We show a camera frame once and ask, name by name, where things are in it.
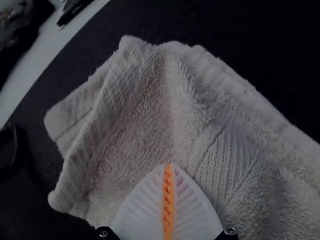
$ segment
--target white surface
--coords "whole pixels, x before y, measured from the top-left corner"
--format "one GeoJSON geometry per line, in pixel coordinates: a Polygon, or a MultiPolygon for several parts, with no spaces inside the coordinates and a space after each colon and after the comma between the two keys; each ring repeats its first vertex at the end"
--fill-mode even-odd
{"type": "Polygon", "coordinates": [[[109,1],[95,0],[63,29],[56,25],[59,10],[56,10],[41,26],[38,38],[16,64],[0,91],[0,129],[55,56],[109,1]]]}
{"type": "MultiPolygon", "coordinates": [[[[117,211],[112,230],[122,240],[163,240],[164,164],[129,193],[117,211]]],[[[222,231],[209,199],[180,167],[171,165],[174,186],[173,240],[212,240],[222,231]]]]}

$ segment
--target towel fold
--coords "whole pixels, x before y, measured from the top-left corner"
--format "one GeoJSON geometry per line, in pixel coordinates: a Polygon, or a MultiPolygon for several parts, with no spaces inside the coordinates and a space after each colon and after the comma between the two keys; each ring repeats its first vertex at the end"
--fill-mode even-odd
{"type": "Polygon", "coordinates": [[[240,239],[320,238],[320,146],[201,46],[124,36],[44,123],[64,157],[49,204],[95,227],[177,163],[240,239]]]}

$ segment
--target white towel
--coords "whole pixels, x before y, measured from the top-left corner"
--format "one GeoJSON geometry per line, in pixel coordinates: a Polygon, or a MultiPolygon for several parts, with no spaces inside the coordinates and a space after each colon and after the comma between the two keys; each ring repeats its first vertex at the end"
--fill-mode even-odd
{"type": "Polygon", "coordinates": [[[320,146],[201,46],[124,36],[44,122],[64,157],[57,211],[107,226],[147,173],[177,163],[241,240],[320,239],[320,146]]]}

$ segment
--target white plastic piece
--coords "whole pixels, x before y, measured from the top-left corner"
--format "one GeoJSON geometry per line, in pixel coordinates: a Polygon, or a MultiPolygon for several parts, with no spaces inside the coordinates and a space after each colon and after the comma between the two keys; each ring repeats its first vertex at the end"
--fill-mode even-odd
{"type": "MultiPolygon", "coordinates": [[[[164,164],[157,166],[130,192],[111,228],[121,240],[163,240],[164,164]]],[[[173,240],[214,240],[223,227],[210,201],[177,165],[174,173],[173,240]]]]}

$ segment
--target orange part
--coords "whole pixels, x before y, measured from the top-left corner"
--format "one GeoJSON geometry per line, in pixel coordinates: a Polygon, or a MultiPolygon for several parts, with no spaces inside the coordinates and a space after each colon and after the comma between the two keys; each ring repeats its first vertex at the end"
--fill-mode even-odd
{"type": "Polygon", "coordinates": [[[163,179],[163,236],[164,240],[173,239],[175,210],[174,174],[169,164],[164,168],[163,179]]]}

